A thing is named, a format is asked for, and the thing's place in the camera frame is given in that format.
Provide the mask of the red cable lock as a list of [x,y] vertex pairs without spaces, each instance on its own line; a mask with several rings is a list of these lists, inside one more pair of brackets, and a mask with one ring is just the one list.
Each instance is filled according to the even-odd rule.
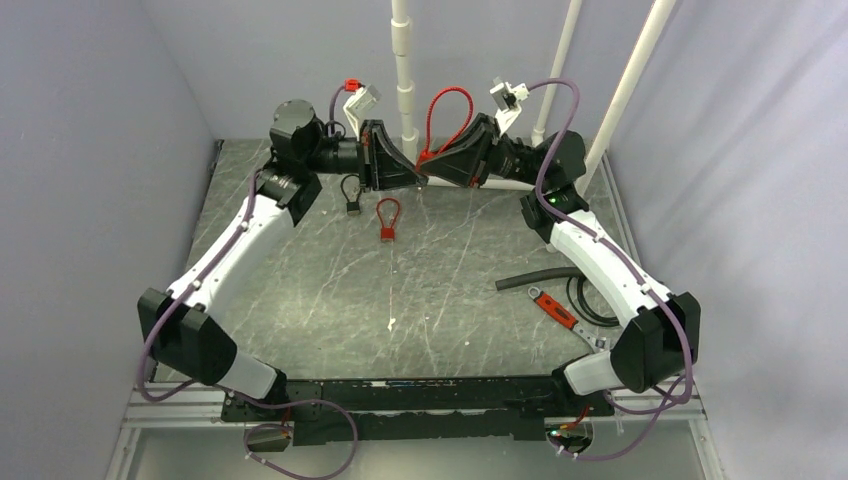
[[474,113],[474,100],[466,88],[453,85],[439,90],[426,110],[424,143],[416,168],[444,153],[469,127]]
[[375,212],[380,223],[380,241],[382,243],[394,242],[396,240],[396,224],[402,214],[400,201],[393,197],[382,198],[377,202]]

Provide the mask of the black cable lock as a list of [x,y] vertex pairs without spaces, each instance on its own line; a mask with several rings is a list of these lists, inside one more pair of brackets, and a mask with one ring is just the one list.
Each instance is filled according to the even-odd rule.
[[346,214],[348,216],[360,215],[362,188],[359,176],[356,174],[345,175],[340,181],[339,188],[345,200]]

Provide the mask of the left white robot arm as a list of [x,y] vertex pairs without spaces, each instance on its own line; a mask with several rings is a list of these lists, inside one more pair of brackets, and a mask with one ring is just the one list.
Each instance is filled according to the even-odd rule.
[[427,183],[381,120],[364,121],[355,137],[333,135],[310,102],[289,100],[276,108],[269,137],[271,157],[249,175],[247,195],[222,234],[168,288],[140,296],[139,389],[154,360],[189,383],[248,397],[261,419],[279,417],[289,400],[286,374],[241,349],[219,318],[260,261],[299,226],[322,190],[320,175],[355,174],[362,189],[374,191]]

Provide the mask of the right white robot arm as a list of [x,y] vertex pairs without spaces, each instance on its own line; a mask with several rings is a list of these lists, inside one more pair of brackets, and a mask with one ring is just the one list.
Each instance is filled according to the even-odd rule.
[[582,137],[563,128],[532,147],[478,115],[448,146],[426,153],[421,173],[460,187],[480,187],[490,175],[533,185],[521,201],[527,226],[583,273],[622,328],[612,347],[559,368],[551,388],[557,411],[574,415],[590,394],[625,388],[641,393],[673,374],[693,389],[701,308],[689,292],[675,294],[653,279],[606,233],[575,181],[586,171]]

